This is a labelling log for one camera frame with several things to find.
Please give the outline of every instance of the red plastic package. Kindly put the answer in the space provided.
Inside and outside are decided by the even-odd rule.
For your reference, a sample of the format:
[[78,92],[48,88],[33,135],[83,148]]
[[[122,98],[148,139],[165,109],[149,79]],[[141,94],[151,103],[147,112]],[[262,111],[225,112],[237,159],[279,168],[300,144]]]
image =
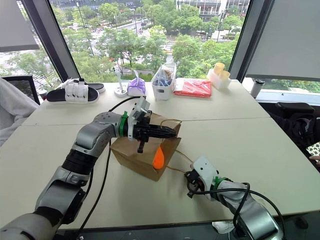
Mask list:
[[209,98],[211,97],[211,82],[197,78],[177,78],[174,94],[180,96]]

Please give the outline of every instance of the floor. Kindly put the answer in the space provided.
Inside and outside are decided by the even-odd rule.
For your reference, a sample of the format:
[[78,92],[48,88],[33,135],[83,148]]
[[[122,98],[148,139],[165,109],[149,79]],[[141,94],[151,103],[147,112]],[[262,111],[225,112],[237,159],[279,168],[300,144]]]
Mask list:
[[[308,213],[304,218],[309,224],[307,230],[297,228],[292,219],[285,221],[287,240],[320,239],[320,212]],[[85,232],[82,236],[83,240],[228,240],[228,234],[217,234],[209,223],[154,229]]]

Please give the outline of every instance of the black cord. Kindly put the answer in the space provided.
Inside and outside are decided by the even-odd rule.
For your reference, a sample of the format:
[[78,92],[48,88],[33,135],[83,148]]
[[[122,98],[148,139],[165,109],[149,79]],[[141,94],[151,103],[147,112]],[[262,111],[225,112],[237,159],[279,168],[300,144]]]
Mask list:
[[[225,188],[225,189],[218,189],[218,190],[209,190],[209,191],[194,191],[193,189],[191,189],[189,182],[186,182],[186,187],[188,188],[188,190],[190,192],[192,192],[195,195],[205,195],[205,194],[217,194],[217,193],[223,193],[223,192],[246,192],[247,189],[243,189],[243,188]],[[282,231],[283,231],[283,240],[286,240],[286,236],[287,236],[287,231],[286,231],[286,225],[285,225],[285,220],[284,217],[282,216],[281,212],[279,211],[279,209],[277,208],[277,206],[266,196],[262,195],[259,192],[256,191],[252,191],[249,190],[248,191],[251,194],[257,195],[259,197],[261,197],[262,199],[266,200],[276,211],[276,213],[278,214],[280,221],[281,221],[281,225],[282,225]]]
[[105,183],[106,183],[106,179],[107,179],[107,173],[108,173],[108,166],[109,166],[109,160],[110,160],[110,155],[111,155],[111,148],[110,148],[110,145],[111,145],[111,140],[109,141],[109,152],[108,152],[108,157],[106,159],[106,165],[105,165],[105,171],[104,171],[104,176],[103,176],[103,181],[102,181],[102,185],[101,185],[101,188],[100,188],[100,191],[99,191],[99,194],[98,194],[98,197],[96,198],[90,212],[88,213],[88,215],[86,216],[85,220],[83,221],[81,227],[79,228],[79,230],[76,232],[75,234],[75,237],[77,238],[79,236],[79,234],[81,233],[81,231],[84,229],[85,225],[87,224],[89,218],[91,217],[91,214],[94,212],[99,200],[100,200],[100,197],[102,195],[102,192],[104,190],[104,187],[105,187]]
[[109,110],[109,112],[112,112],[112,111],[115,110],[117,107],[119,107],[121,104],[123,104],[123,103],[125,103],[125,102],[127,102],[127,101],[129,101],[129,100],[131,100],[131,99],[139,99],[139,98],[140,98],[140,96],[132,96],[132,97],[129,97],[129,98],[127,98],[127,99],[119,102],[117,105],[115,105],[113,108],[111,108],[111,109]]
[[240,214],[240,211],[241,211],[242,207],[244,206],[244,204],[246,202],[246,199],[247,199],[247,197],[249,195],[249,191],[250,191],[250,184],[248,182],[243,182],[243,184],[246,185],[246,191],[244,192],[244,195],[243,195],[243,197],[241,199],[241,202],[240,202],[238,208],[236,209],[234,217],[233,217],[233,221],[232,222],[233,222],[234,228],[237,227],[237,219],[239,217],[239,214]]
[[90,172],[90,180],[89,180],[89,185],[88,188],[86,189],[86,193],[85,193],[85,197],[88,196],[90,189],[91,189],[91,185],[92,185],[92,180],[94,179],[94,169],[92,168],[91,172]]

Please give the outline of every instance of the brown paper box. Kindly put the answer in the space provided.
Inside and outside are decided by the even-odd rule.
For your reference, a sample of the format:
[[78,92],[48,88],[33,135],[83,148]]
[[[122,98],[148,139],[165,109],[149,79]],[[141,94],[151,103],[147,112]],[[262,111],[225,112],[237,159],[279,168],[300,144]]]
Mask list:
[[[150,124],[160,125],[165,119],[166,118],[163,116],[152,113]],[[165,121],[162,125],[174,129],[177,134],[181,126],[175,121]],[[130,141],[127,137],[121,137],[111,145],[111,150],[121,165],[126,166],[149,179],[158,181],[177,149],[180,140],[180,137],[172,137],[165,139],[164,141],[160,138],[150,137],[149,142],[146,142],[144,145],[143,153],[138,153],[137,149],[140,144],[138,141]],[[152,163],[159,146],[161,146],[163,151],[164,166],[162,169],[156,170],[153,168]]]

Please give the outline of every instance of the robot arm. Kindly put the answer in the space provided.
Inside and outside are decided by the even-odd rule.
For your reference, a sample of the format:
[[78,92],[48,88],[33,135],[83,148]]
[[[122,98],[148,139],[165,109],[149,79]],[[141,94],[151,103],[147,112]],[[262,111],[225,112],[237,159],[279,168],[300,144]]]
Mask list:
[[138,153],[143,152],[149,137],[171,138],[176,132],[169,127],[150,124],[149,103],[141,97],[129,116],[103,112],[84,126],[62,166],[38,197],[33,213],[19,216],[0,229],[1,240],[51,240],[61,224],[76,218],[86,192],[82,189],[96,160],[111,138],[139,140]]
[[[185,174],[190,198],[195,192],[223,190],[223,189],[246,189],[243,183],[232,182],[226,177],[220,177],[215,169],[205,157],[199,157],[192,165],[192,171]],[[210,201],[219,201],[235,214],[245,195],[244,191],[224,191],[218,193],[208,193],[205,196]],[[252,240],[281,240],[283,232],[279,228],[268,210],[259,204],[249,193],[237,218],[237,230],[244,233]]]

